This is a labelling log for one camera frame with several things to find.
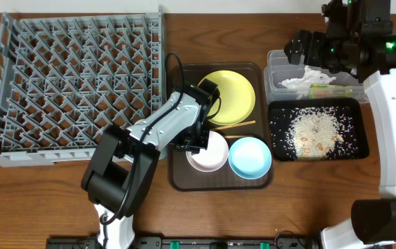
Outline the white tissue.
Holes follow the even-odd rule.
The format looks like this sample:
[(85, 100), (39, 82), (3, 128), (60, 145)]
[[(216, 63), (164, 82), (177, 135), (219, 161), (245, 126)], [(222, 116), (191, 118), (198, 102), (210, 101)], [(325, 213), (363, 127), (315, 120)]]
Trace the white tissue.
[(301, 78), (291, 78), (283, 80), (280, 85), (287, 89), (308, 89), (313, 84), (328, 85), (336, 77), (329, 77), (327, 74), (305, 66), (305, 73)]

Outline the green wrapper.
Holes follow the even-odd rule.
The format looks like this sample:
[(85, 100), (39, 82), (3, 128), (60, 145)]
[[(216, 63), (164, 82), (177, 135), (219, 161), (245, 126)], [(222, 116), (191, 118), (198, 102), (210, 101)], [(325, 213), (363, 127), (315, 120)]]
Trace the green wrapper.
[(308, 98), (318, 99), (350, 97), (352, 92), (353, 90), (351, 86), (313, 84), (308, 90)]

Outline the light blue bowl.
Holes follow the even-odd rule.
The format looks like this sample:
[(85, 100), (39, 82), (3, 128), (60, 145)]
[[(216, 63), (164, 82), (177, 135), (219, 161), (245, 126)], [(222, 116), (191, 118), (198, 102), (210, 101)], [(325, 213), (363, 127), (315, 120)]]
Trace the light blue bowl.
[(228, 163), (239, 177), (255, 180), (271, 169), (272, 154), (262, 140), (254, 137), (240, 138), (228, 151)]

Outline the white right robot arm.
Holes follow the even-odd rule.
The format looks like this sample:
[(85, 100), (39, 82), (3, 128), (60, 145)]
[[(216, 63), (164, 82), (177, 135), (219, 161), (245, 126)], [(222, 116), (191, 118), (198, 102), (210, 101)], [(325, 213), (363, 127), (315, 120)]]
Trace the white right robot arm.
[(357, 200), (346, 221), (323, 229), (310, 248), (378, 248), (396, 243), (396, 34), (389, 1), (331, 0), (325, 32), (299, 31), (285, 46), (291, 64), (346, 72), (364, 85), (375, 121), (378, 199)]

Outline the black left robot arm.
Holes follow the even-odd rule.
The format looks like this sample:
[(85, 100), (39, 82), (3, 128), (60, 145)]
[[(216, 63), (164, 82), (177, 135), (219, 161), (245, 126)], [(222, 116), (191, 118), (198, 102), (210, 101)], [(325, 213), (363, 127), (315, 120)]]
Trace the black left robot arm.
[(205, 122), (219, 96), (210, 80), (184, 84), (148, 118), (126, 129), (113, 124), (105, 130), (81, 180), (99, 215), (99, 248), (132, 244), (133, 215), (147, 196), (161, 152), (169, 145), (193, 153), (207, 148)]

